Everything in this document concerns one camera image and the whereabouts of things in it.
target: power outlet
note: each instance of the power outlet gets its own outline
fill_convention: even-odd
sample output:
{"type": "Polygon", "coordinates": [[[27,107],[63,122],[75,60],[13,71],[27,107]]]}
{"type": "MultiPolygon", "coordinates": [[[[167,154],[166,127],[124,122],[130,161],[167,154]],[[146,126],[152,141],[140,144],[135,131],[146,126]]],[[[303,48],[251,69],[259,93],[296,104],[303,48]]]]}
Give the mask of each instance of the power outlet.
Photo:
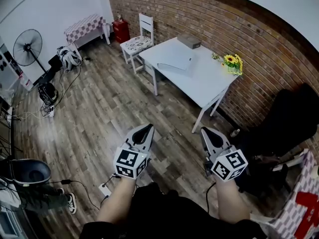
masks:
{"type": "Polygon", "coordinates": [[[109,188],[105,185],[105,183],[102,183],[100,186],[99,186],[99,190],[103,193],[103,195],[106,197],[110,197],[111,195],[111,190],[109,190],[109,188]]]}

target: pink checkered cloth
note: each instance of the pink checkered cloth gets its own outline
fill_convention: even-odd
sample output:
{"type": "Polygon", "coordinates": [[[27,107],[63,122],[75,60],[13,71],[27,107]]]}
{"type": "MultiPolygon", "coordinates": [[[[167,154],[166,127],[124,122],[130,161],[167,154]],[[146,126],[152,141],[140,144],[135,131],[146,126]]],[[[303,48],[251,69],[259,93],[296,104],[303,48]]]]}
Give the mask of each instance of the pink checkered cloth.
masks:
{"type": "MultiPolygon", "coordinates": [[[[293,192],[290,194],[284,208],[275,219],[270,221],[271,226],[283,239],[293,239],[294,234],[302,221],[307,208],[296,203],[296,196],[299,191],[310,192],[319,195],[319,179],[310,176],[312,168],[317,164],[314,155],[309,151],[304,156],[302,172],[297,178],[293,192]]],[[[310,238],[314,232],[314,227],[310,227],[305,238],[310,238]]]]}
{"type": "Polygon", "coordinates": [[[94,31],[98,27],[101,28],[102,25],[106,24],[107,23],[102,16],[93,14],[68,27],[64,31],[64,34],[66,35],[68,44],[71,44],[80,39],[82,36],[94,31]]]}

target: cable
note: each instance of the cable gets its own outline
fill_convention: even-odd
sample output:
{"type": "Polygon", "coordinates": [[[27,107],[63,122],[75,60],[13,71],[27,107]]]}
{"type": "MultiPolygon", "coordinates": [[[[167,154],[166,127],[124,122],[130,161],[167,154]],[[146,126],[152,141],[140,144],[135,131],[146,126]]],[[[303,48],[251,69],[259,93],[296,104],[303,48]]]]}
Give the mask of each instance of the cable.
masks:
{"type": "Polygon", "coordinates": [[[111,176],[111,178],[106,183],[104,183],[103,185],[105,186],[112,178],[114,178],[114,176],[111,176]]]}
{"type": "Polygon", "coordinates": [[[85,191],[86,191],[86,194],[88,195],[88,198],[89,198],[91,204],[92,204],[96,209],[100,210],[95,204],[92,203],[91,198],[90,198],[90,196],[89,196],[89,191],[88,191],[87,187],[86,187],[82,182],[80,182],[80,181],[71,181],[71,182],[81,183],[81,184],[83,185],[85,191]]]}
{"type": "Polygon", "coordinates": [[[13,210],[11,210],[11,209],[9,209],[7,207],[4,207],[3,205],[0,205],[0,207],[6,208],[8,211],[11,211],[13,213],[16,213],[16,212],[20,211],[20,210],[13,211],[13,210]]]}
{"type": "Polygon", "coordinates": [[[54,108],[56,108],[59,103],[62,101],[62,99],[64,98],[66,92],[69,90],[69,88],[71,87],[71,85],[73,84],[73,82],[80,76],[81,74],[81,71],[82,71],[82,65],[80,65],[80,72],[78,73],[78,75],[75,77],[75,79],[71,82],[71,84],[69,85],[69,87],[66,89],[66,91],[64,92],[64,94],[62,95],[60,101],[54,106],[54,108]]]}
{"type": "Polygon", "coordinates": [[[208,204],[208,191],[216,184],[214,182],[207,190],[206,190],[206,204],[207,204],[207,213],[209,214],[209,204],[208,204]]]}
{"type": "Polygon", "coordinates": [[[89,199],[89,201],[91,202],[91,204],[92,204],[92,205],[93,205],[96,209],[100,210],[100,209],[99,209],[96,205],[94,205],[94,204],[92,203],[92,200],[91,200],[91,198],[90,198],[90,196],[89,196],[89,191],[88,191],[87,187],[86,187],[86,186],[85,186],[82,182],[80,182],[80,181],[62,180],[62,181],[47,182],[47,183],[44,183],[44,184],[50,184],[50,183],[61,183],[62,185],[66,185],[66,184],[70,184],[71,182],[78,182],[78,183],[81,183],[81,184],[82,184],[82,186],[84,187],[85,191],[86,191],[86,194],[87,194],[88,199],[89,199]]]}
{"type": "MultiPolygon", "coordinates": [[[[111,179],[113,179],[113,178],[116,178],[116,176],[114,176],[114,175],[112,175],[111,176],[111,178],[106,182],[106,183],[104,183],[103,185],[105,186],[111,179]]],[[[110,196],[105,196],[104,198],[103,198],[103,200],[101,201],[101,203],[100,203],[100,208],[102,207],[102,203],[103,203],[103,201],[105,200],[105,199],[108,199],[110,196]]]]}
{"type": "MultiPolygon", "coordinates": [[[[62,83],[61,83],[61,78],[62,78],[62,75],[63,75],[64,73],[61,73],[60,79],[59,79],[59,83],[60,83],[60,85],[61,85],[61,87],[62,87],[62,95],[61,95],[61,99],[60,99],[59,102],[54,106],[54,108],[56,108],[56,107],[58,106],[58,104],[62,101],[62,99],[64,98],[64,96],[65,96],[66,92],[68,91],[68,89],[71,87],[71,85],[74,83],[74,81],[80,76],[81,71],[82,71],[82,66],[80,65],[80,72],[79,72],[78,75],[75,77],[75,79],[71,82],[71,84],[69,85],[69,87],[66,89],[65,92],[64,92],[63,85],[62,85],[62,83]]],[[[45,102],[43,102],[41,108],[40,108],[38,111],[36,111],[36,112],[25,112],[25,113],[21,113],[21,114],[18,114],[18,115],[12,115],[11,117],[15,117],[15,118],[20,119],[20,120],[23,120],[23,119],[25,120],[25,119],[27,119],[29,116],[33,115],[33,116],[36,117],[37,119],[44,119],[44,118],[49,117],[49,113],[51,112],[51,110],[50,110],[50,109],[48,110],[48,108],[51,107],[51,106],[52,106],[52,105],[48,105],[48,104],[46,104],[45,102]],[[36,114],[36,113],[38,113],[38,112],[41,112],[42,118],[39,118],[38,116],[34,115],[34,114],[36,114]],[[25,118],[19,117],[20,115],[23,115],[23,114],[29,114],[29,115],[26,116],[25,118]]]]}
{"type": "MultiPolygon", "coordinates": [[[[19,194],[19,192],[17,191],[17,190],[14,190],[14,189],[12,189],[12,188],[10,188],[8,185],[6,185],[6,184],[4,184],[3,182],[0,182],[2,185],[4,185],[7,189],[10,189],[11,191],[14,191],[14,192],[17,192],[18,194],[19,194]]],[[[24,208],[22,208],[22,207],[18,207],[18,209],[21,209],[21,210],[25,210],[25,208],[26,208],[26,206],[28,205],[28,201],[25,199],[25,206],[24,206],[24,208]]],[[[11,210],[11,209],[9,209],[9,208],[7,208],[7,207],[5,207],[5,206],[2,206],[2,205],[0,205],[0,207],[3,207],[3,208],[6,208],[7,210],[9,210],[9,211],[12,211],[12,212],[18,212],[19,210],[16,210],[16,211],[13,211],[13,210],[11,210]]]]}

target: gray box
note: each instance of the gray box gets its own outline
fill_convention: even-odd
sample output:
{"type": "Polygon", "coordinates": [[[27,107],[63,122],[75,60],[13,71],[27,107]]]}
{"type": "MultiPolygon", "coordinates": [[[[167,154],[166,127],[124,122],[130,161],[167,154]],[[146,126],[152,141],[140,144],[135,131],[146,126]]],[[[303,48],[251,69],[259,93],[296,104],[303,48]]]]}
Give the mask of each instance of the gray box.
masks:
{"type": "Polygon", "coordinates": [[[179,34],[177,39],[191,49],[198,48],[201,44],[198,38],[188,33],[179,34]]]}

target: white chair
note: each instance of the white chair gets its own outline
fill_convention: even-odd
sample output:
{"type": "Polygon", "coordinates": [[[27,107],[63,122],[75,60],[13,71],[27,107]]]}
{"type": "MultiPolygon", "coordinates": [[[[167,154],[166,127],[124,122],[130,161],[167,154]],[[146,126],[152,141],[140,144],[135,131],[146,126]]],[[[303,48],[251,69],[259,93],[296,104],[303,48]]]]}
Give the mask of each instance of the white chair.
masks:
{"type": "Polygon", "coordinates": [[[121,48],[123,50],[125,62],[128,64],[128,59],[126,57],[126,54],[128,54],[130,56],[130,61],[131,61],[132,66],[133,66],[134,73],[136,73],[137,70],[143,68],[143,62],[138,57],[139,53],[154,45],[153,18],[145,16],[141,13],[139,13],[139,17],[140,17],[141,35],[138,37],[133,37],[130,40],[121,43],[121,48]],[[149,38],[147,36],[143,36],[143,29],[145,29],[151,33],[151,38],[149,38]],[[138,68],[136,68],[135,64],[134,64],[134,58],[136,58],[138,61],[140,61],[142,66],[139,66],[138,68]]]}

